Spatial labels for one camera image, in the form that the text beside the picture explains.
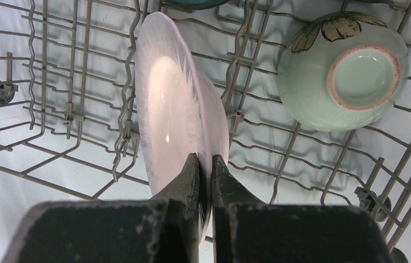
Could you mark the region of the pale green bowl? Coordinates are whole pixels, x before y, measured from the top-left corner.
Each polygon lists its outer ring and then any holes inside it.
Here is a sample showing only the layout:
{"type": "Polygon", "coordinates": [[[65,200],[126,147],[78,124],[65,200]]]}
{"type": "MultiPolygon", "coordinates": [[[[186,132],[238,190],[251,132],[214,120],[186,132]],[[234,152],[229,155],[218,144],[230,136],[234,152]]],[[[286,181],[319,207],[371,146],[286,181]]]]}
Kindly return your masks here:
{"type": "Polygon", "coordinates": [[[302,27],[281,53],[279,97],[298,122],[322,132],[364,127],[401,97],[409,76],[403,38],[383,21],[354,11],[302,27]]]}

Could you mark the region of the white scalloped plate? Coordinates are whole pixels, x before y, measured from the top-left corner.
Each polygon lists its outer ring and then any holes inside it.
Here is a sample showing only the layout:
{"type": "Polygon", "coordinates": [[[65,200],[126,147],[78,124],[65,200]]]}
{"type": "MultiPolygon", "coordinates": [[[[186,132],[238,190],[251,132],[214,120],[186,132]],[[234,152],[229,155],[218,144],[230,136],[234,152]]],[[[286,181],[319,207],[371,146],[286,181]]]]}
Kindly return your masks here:
{"type": "Polygon", "coordinates": [[[141,25],[135,51],[138,126],[150,190],[159,193],[198,156],[205,176],[201,240],[211,214],[212,158],[229,159],[228,121],[221,96],[194,63],[177,24],[162,12],[141,25]]]}

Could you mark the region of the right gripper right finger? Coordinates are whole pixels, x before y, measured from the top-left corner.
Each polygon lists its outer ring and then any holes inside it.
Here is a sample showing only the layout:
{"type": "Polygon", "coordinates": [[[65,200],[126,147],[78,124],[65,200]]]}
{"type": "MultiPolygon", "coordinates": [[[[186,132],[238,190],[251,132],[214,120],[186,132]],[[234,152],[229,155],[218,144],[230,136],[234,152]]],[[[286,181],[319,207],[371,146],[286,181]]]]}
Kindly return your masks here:
{"type": "Polygon", "coordinates": [[[269,205],[212,159],[215,262],[393,262],[363,209],[343,205],[269,205]]]}

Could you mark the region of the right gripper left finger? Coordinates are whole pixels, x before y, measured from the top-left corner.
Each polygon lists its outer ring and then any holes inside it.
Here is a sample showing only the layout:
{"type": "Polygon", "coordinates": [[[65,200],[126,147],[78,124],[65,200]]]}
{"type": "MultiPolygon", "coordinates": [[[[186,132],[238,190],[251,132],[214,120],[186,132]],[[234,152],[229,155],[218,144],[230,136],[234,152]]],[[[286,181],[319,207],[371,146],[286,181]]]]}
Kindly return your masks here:
{"type": "Polygon", "coordinates": [[[3,262],[198,262],[201,169],[144,201],[43,202],[22,218],[3,262]]]}

